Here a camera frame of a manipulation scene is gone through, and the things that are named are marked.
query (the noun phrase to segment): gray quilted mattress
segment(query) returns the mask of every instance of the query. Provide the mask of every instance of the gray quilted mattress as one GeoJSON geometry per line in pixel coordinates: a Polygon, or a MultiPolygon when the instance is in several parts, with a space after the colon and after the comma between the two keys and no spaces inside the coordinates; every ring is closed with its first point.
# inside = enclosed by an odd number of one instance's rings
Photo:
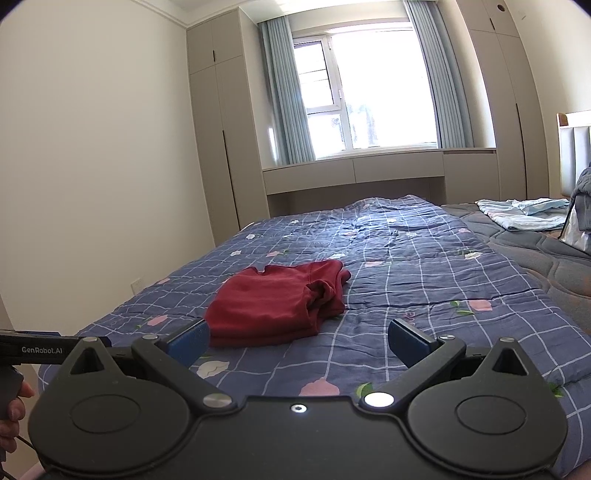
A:
{"type": "Polygon", "coordinates": [[[444,205],[493,250],[517,262],[585,332],[591,333],[591,257],[565,245],[560,231],[509,232],[473,203],[444,205]]]}

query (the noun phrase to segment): built-in desk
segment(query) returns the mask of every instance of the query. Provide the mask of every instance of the built-in desk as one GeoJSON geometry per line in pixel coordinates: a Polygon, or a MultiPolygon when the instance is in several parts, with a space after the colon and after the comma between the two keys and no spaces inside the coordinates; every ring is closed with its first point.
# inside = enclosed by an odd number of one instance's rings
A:
{"type": "Polygon", "coordinates": [[[442,203],[499,200],[494,148],[351,155],[263,170],[271,216],[412,193],[442,203]]]}

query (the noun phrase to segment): bed headboard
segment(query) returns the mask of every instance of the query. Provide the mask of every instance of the bed headboard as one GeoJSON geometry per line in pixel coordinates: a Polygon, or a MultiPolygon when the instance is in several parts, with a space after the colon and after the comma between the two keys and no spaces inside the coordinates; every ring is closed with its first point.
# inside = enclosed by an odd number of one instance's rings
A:
{"type": "Polygon", "coordinates": [[[581,172],[591,164],[591,110],[559,113],[560,186],[570,196],[581,172]]]}

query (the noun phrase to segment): wardrobe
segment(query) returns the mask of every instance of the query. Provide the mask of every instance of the wardrobe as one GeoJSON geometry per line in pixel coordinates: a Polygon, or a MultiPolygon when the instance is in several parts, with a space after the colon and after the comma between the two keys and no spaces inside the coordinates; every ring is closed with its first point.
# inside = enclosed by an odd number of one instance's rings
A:
{"type": "Polygon", "coordinates": [[[272,157],[256,25],[238,9],[187,30],[191,102],[215,244],[269,218],[261,162],[272,157]]]}
{"type": "Polygon", "coordinates": [[[495,130],[501,199],[548,196],[544,124],[530,63],[503,0],[457,0],[478,56],[495,130]]]}

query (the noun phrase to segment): cabinet handle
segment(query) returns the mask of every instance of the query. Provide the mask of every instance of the cabinet handle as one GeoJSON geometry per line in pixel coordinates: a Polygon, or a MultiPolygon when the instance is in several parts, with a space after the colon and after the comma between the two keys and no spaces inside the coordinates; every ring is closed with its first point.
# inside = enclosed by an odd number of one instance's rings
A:
{"type": "Polygon", "coordinates": [[[232,181],[232,169],[230,168],[230,162],[228,160],[228,147],[226,146],[226,132],[222,130],[223,138],[223,149],[226,152],[226,164],[228,164],[228,174],[230,175],[230,188],[232,189],[232,199],[234,200],[234,211],[236,212],[236,220],[240,224],[240,217],[238,215],[238,207],[236,205],[236,194],[234,194],[234,182],[232,181]]]}
{"type": "Polygon", "coordinates": [[[525,160],[525,140],[523,138],[523,127],[521,126],[521,114],[519,112],[519,104],[515,104],[515,110],[517,110],[517,120],[519,121],[519,133],[521,134],[521,148],[523,152],[523,169],[525,173],[525,194],[527,194],[527,162],[525,160]]]}

